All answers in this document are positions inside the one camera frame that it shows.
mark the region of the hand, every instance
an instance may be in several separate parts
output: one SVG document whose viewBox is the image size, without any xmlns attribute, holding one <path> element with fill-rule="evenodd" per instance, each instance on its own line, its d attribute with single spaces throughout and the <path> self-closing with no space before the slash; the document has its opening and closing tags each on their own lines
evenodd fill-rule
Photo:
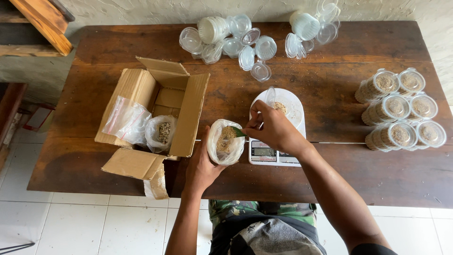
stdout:
<svg viewBox="0 0 453 255">
<path fill-rule="evenodd" d="M 207 136 L 209 126 L 206 126 L 203 138 L 195 153 L 190 157 L 186 170 L 186 184 L 184 191 L 192 195 L 200 196 L 214 182 L 226 166 L 214 166 L 209 161 L 207 153 Z"/>
<path fill-rule="evenodd" d="M 274 109 L 263 101 L 257 100 L 250 108 L 250 114 L 252 119 L 247 123 L 246 128 L 242 129 L 247 136 L 296 157 L 302 156 L 307 149 L 314 149 L 280 109 Z"/>
</svg>

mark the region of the textured white wall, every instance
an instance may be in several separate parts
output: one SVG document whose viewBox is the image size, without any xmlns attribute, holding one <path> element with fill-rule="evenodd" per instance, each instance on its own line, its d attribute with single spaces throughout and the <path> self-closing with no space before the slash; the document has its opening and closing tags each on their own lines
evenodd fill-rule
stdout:
<svg viewBox="0 0 453 255">
<path fill-rule="evenodd" d="M 196 23 L 207 16 L 247 14 L 253 22 L 288 21 L 294 10 L 314 13 L 316 0 L 60 0 L 76 17 L 66 36 L 77 43 L 85 25 Z M 452 0 L 339 0 L 341 21 L 416 20 L 453 105 Z M 30 84 L 28 94 L 58 101 L 74 53 L 65 58 L 0 57 L 0 79 Z"/>
</svg>

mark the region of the cardboard box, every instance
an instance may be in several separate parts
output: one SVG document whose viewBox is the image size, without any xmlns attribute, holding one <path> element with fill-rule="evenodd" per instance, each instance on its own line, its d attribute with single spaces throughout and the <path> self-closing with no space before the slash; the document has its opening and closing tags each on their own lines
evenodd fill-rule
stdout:
<svg viewBox="0 0 453 255">
<path fill-rule="evenodd" d="M 121 146 L 102 167 L 114 174 L 149 180 L 156 199 L 168 198 L 163 160 L 190 157 L 210 74 L 189 75 L 179 63 L 136 57 L 147 70 L 124 69 L 102 116 L 95 141 Z M 118 95 L 145 106 L 153 117 L 173 115 L 178 125 L 168 156 L 134 150 L 132 144 L 102 133 Z"/>
</svg>

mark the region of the person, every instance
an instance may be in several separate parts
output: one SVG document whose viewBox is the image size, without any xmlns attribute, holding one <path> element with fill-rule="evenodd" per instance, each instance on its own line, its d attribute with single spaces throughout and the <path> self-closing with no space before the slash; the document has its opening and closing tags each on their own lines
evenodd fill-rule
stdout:
<svg viewBox="0 0 453 255">
<path fill-rule="evenodd" d="M 364 200 L 281 110 L 257 100 L 251 107 L 251 116 L 243 133 L 298 159 L 325 216 L 345 242 L 349 254 L 396 255 Z M 197 252 L 201 196 L 225 169 L 209 161 L 208 133 L 206 126 L 201 144 L 189 161 L 166 255 Z M 214 227 L 210 254 L 325 255 L 318 240 L 315 209 L 311 204 L 210 200 Z"/>
</svg>

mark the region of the camouflage pants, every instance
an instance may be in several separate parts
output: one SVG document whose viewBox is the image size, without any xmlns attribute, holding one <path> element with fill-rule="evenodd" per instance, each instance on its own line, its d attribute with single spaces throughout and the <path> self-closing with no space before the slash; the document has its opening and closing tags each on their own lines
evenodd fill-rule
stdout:
<svg viewBox="0 0 453 255">
<path fill-rule="evenodd" d="M 315 204 L 209 200 L 209 219 L 213 229 L 226 218 L 244 214 L 285 216 L 316 227 Z"/>
</svg>

